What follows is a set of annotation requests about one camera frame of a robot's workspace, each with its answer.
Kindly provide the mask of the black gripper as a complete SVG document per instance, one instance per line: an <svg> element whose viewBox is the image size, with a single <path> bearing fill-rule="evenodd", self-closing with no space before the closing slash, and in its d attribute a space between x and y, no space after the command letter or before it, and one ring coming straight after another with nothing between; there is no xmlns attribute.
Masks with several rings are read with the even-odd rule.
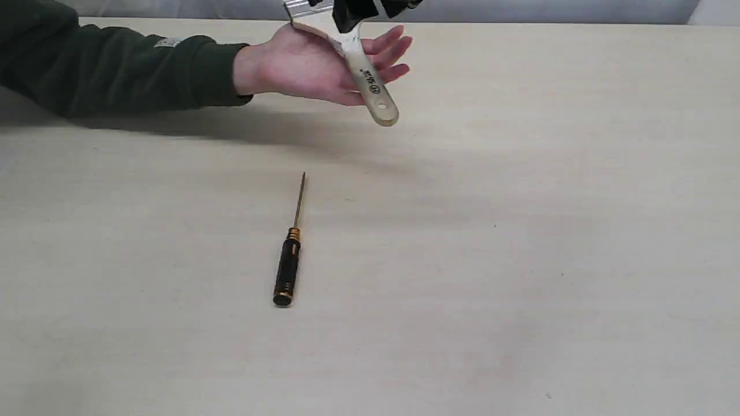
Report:
<svg viewBox="0 0 740 416"><path fill-rule="evenodd" d="M380 4L388 18L396 18L406 10L417 8L422 2L422 0L381 0ZM332 16L338 31L346 34L353 31L363 20L380 16L380 12L374 1L336 0Z"/></svg>

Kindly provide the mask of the dark green sleeved forearm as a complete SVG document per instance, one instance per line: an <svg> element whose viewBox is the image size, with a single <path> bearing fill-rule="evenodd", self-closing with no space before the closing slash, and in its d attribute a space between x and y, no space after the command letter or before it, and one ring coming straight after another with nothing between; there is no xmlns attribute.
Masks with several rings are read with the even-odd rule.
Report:
<svg viewBox="0 0 740 416"><path fill-rule="evenodd" d="M82 25L56 1L3 1L1 84L65 118L243 106L234 85L244 44L168 39Z"/></svg>

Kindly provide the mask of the open bare human hand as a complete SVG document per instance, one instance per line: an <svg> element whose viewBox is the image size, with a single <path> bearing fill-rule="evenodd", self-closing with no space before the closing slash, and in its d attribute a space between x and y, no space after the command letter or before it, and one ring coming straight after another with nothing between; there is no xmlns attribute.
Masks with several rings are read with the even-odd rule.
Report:
<svg viewBox="0 0 740 416"><path fill-rule="evenodd" d="M410 71L400 59L413 38L397 25L375 39L362 39L365 55L381 79L391 83ZM343 106L363 106L351 71L328 40L298 31L289 24L272 39L241 49L233 64L232 79L238 95L279 93Z"/></svg>

